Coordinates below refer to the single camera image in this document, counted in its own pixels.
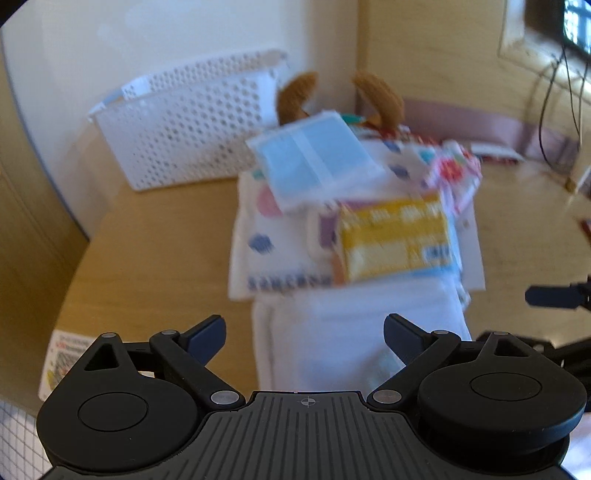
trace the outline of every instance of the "stuffed toy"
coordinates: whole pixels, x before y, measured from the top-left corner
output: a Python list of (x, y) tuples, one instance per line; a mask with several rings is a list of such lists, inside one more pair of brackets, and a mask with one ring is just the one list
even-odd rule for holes
[[(404, 101), (384, 80), (372, 73), (359, 71), (352, 82), (377, 111), (376, 115), (367, 119), (367, 126), (397, 132), (404, 120)], [(303, 106), (316, 91), (317, 84), (318, 73), (302, 73), (279, 92), (277, 115), (280, 125), (308, 117)]]

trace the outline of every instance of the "perforated basket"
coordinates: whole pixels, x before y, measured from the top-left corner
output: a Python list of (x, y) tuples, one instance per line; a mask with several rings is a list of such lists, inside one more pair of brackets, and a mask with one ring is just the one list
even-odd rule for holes
[(196, 61), (135, 79), (90, 111), (135, 190), (233, 177), (245, 140), (274, 127), (278, 50)]

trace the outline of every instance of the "white tile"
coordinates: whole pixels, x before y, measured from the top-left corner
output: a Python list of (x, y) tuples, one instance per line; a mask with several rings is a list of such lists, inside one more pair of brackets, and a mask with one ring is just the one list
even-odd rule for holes
[(16, 418), (10, 417), (7, 425), (8, 430), (10, 430), (14, 435), (16, 435), (18, 431), (18, 422)]
[(33, 456), (33, 465), (39, 471), (43, 471), (43, 458), (40, 455), (35, 454)]
[(33, 450), (28, 445), (25, 446), (25, 460), (28, 463), (33, 463)]
[(19, 442), (17, 443), (17, 453), (21, 457), (25, 456), (25, 442), (23, 442), (21, 439), (19, 439)]
[(35, 417), (33, 417), (32, 415), (29, 415), (27, 413), (27, 421), (25, 422), (25, 427), (27, 428), (27, 430), (31, 431), (31, 432), (35, 432)]
[(41, 440), (39, 440), (39, 437), (35, 437), (33, 451), (39, 455), (43, 455), (43, 445), (41, 445)]
[(25, 445), (31, 448), (33, 448), (35, 445), (35, 436), (28, 430), (25, 431)]
[(25, 465), (25, 473), (27, 474), (27, 478), (33, 480), (35, 478), (35, 470), (33, 469), (33, 465), (28, 463)]
[(27, 414), (22, 410), (17, 410), (17, 421), (24, 425), (27, 422)]

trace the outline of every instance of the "colorful packaging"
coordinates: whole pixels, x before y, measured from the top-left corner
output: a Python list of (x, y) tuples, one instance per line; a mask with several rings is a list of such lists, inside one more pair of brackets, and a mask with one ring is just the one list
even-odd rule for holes
[(440, 193), (362, 206), (342, 206), (333, 266), (337, 283), (396, 273), (458, 270), (453, 222)]

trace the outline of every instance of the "metal screw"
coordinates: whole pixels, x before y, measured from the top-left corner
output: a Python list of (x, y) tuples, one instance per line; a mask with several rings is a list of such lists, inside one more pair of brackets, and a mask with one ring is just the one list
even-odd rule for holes
[(220, 390), (212, 394), (212, 402), (217, 405), (231, 405), (240, 399), (240, 395), (232, 390)]
[(392, 404), (402, 400), (402, 395), (396, 390), (378, 390), (374, 393), (374, 400), (379, 403)]

